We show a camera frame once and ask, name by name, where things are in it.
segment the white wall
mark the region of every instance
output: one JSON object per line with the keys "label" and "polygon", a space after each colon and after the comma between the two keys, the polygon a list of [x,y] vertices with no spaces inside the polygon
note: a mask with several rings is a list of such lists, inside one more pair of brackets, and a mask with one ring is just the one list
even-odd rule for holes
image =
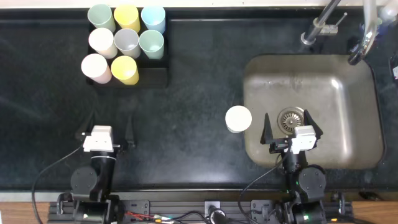
{"label": "white wall", "polygon": [[[249,6],[325,6],[330,0],[0,0],[0,8],[74,8],[106,3],[116,7],[133,2],[137,7],[249,7]],[[384,5],[388,0],[375,0]],[[342,0],[339,6],[360,6],[362,0]]]}

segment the sink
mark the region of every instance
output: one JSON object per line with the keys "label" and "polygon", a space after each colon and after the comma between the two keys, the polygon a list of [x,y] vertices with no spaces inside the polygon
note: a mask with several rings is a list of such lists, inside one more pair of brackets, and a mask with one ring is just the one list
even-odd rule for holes
{"label": "sink", "polygon": [[244,105],[252,124],[244,133],[246,151],[256,163],[275,165],[277,154],[260,144],[264,115],[274,138],[302,125],[302,110],[323,131],[317,148],[307,151],[309,164],[326,169],[367,169],[382,159],[382,138],[371,68],[352,66],[347,55],[261,55],[244,74]]}

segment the plastic cup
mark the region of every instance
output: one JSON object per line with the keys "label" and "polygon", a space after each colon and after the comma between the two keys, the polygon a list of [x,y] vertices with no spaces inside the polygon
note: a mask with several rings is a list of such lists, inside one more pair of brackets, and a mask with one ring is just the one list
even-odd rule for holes
{"label": "plastic cup", "polygon": [[118,49],[113,43],[113,34],[106,28],[98,28],[91,32],[88,44],[106,59],[111,59],[118,54]]}
{"label": "plastic cup", "polygon": [[81,62],[81,71],[88,78],[100,84],[105,84],[112,78],[106,59],[99,54],[87,55]]}
{"label": "plastic cup", "polygon": [[164,53],[163,35],[156,30],[147,30],[139,37],[141,49],[150,59],[161,59]]}
{"label": "plastic cup", "polygon": [[138,9],[132,4],[123,4],[117,7],[114,10],[114,19],[123,29],[129,28],[139,32],[141,28]]}
{"label": "plastic cup", "polygon": [[138,34],[132,29],[121,29],[114,35],[114,44],[127,56],[138,58],[141,49],[138,43]]}
{"label": "plastic cup", "polygon": [[138,82],[136,61],[129,56],[120,56],[113,60],[111,71],[113,76],[125,85],[135,85]]}
{"label": "plastic cup", "polygon": [[250,127],[251,113],[244,106],[233,106],[225,114],[226,127],[232,133],[240,133]]}
{"label": "plastic cup", "polygon": [[161,34],[166,30],[166,12],[163,7],[145,7],[141,11],[141,19],[149,30],[156,30]]}
{"label": "plastic cup", "polygon": [[105,4],[97,4],[91,7],[88,10],[87,17],[96,28],[107,28],[111,32],[114,32],[116,29],[112,10]]}

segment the chrome faucet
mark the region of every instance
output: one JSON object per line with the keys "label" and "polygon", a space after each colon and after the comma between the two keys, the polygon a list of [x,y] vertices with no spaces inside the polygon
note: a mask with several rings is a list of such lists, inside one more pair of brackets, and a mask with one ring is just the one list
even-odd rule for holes
{"label": "chrome faucet", "polygon": [[377,9],[375,0],[363,0],[363,14],[365,18],[365,29],[361,43],[348,58],[350,65],[356,65],[372,47],[377,34]]}
{"label": "chrome faucet", "polygon": [[[315,18],[308,31],[301,35],[301,41],[305,45],[312,45],[315,43],[318,35],[333,35],[337,34],[338,24],[347,16],[344,13],[343,17],[335,25],[326,25],[326,20],[330,14],[335,10],[340,0],[331,0],[330,3],[322,11],[319,18]],[[363,0],[363,11],[365,18],[365,29],[362,42],[354,49],[349,56],[348,63],[356,65],[369,52],[377,32],[377,9],[375,0]]]}

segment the sink drain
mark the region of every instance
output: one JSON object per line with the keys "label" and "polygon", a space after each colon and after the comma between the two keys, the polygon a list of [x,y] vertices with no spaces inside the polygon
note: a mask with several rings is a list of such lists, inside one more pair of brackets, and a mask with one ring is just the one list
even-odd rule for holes
{"label": "sink drain", "polygon": [[278,126],[285,134],[293,134],[294,128],[304,125],[304,110],[299,107],[283,109],[278,115]]}

